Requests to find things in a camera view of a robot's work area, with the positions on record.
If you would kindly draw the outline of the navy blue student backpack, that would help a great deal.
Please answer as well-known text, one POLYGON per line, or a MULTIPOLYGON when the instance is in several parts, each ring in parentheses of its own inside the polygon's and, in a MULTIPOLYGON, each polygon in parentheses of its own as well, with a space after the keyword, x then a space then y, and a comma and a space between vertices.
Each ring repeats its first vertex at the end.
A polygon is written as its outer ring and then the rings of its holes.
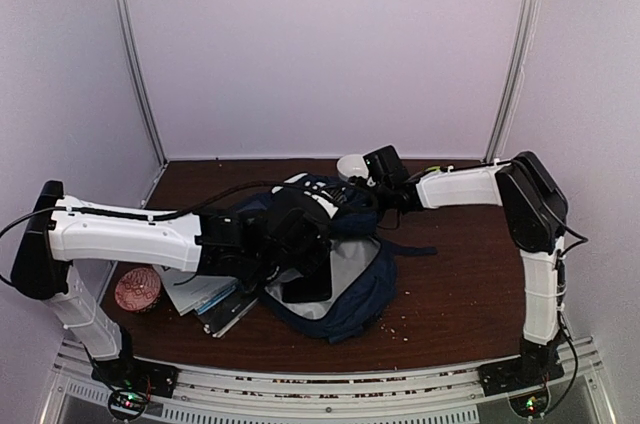
POLYGON ((296 276, 282 269, 257 290, 259 301, 301 334, 329 343, 361 335, 396 296, 398 256, 433 256, 431 246, 403 246, 376 234, 379 214, 339 211, 331 222, 332 296, 321 302, 286 303, 279 284, 296 276))

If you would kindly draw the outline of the black leather case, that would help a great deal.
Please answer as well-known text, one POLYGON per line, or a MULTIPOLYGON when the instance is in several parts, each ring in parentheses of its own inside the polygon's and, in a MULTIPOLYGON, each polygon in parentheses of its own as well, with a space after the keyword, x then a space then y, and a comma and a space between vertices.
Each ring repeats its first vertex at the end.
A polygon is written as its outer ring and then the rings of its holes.
POLYGON ((282 300, 286 303, 320 302, 331 296, 332 283, 327 275, 300 277, 282 285, 282 300))

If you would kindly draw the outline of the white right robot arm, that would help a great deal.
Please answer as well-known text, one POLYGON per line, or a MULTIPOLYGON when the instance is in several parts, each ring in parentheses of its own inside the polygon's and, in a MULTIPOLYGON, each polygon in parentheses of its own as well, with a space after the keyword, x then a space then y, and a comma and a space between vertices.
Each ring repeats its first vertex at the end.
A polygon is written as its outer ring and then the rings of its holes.
POLYGON ((586 243, 567 223, 568 201, 540 159, 523 151, 507 160, 468 167, 434 166, 415 173, 387 145, 364 157, 366 182, 383 212, 396 212, 399 235, 444 238, 465 266, 514 283, 523 298, 517 357, 479 367, 487 395, 513 392, 563 377, 558 347, 566 254, 586 243))

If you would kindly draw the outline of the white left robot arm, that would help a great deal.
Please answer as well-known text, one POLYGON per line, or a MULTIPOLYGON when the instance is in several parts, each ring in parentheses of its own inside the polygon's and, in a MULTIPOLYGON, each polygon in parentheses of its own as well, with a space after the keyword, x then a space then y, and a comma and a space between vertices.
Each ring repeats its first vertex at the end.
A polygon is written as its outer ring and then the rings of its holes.
POLYGON ((44 301, 84 345, 97 378, 133 388, 150 377, 130 334, 86 291, 72 263, 125 261, 194 276, 232 277, 247 290, 294 267, 308 275, 327 260, 338 202, 324 186, 271 183, 263 210, 215 208, 212 197, 172 212, 103 207, 47 182, 33 211, 8 224, 25 227, 5 284, 44 301))

